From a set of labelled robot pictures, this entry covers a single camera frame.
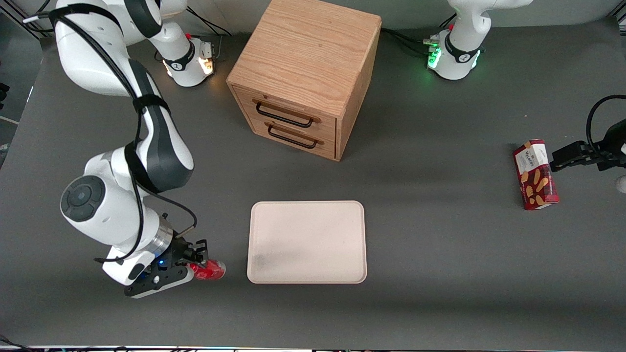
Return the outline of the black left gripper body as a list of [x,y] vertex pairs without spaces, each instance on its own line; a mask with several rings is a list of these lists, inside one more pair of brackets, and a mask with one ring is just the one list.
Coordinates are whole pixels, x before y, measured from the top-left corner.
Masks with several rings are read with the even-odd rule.
[[601,155],[601,161],[597,164],[600,172],[618,167],[626,167],[626,154],[622,150],[626,142],[626,121],[615,123],[604,134],[604,138],[593,145]]

